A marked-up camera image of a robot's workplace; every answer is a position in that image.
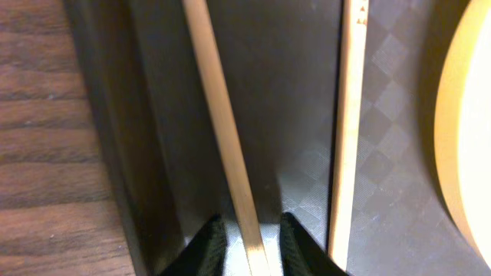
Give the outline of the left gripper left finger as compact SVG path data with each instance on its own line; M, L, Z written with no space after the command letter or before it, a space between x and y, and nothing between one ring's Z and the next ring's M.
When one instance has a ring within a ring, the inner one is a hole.
M214 215L160 276L222 276L226 249L224 222Z

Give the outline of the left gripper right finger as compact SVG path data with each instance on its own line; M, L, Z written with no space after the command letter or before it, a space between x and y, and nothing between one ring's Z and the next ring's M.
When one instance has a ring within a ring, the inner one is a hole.
M279 244L285 276L348 276L290 212L282 214Z

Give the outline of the wooden chopstick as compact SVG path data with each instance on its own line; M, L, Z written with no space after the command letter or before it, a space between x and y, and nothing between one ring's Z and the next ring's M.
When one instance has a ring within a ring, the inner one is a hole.
M369 0L344 0L328 256L347 268Z
M269 263L209 9L205 0L183 0L182 3L250 274L269 275Z

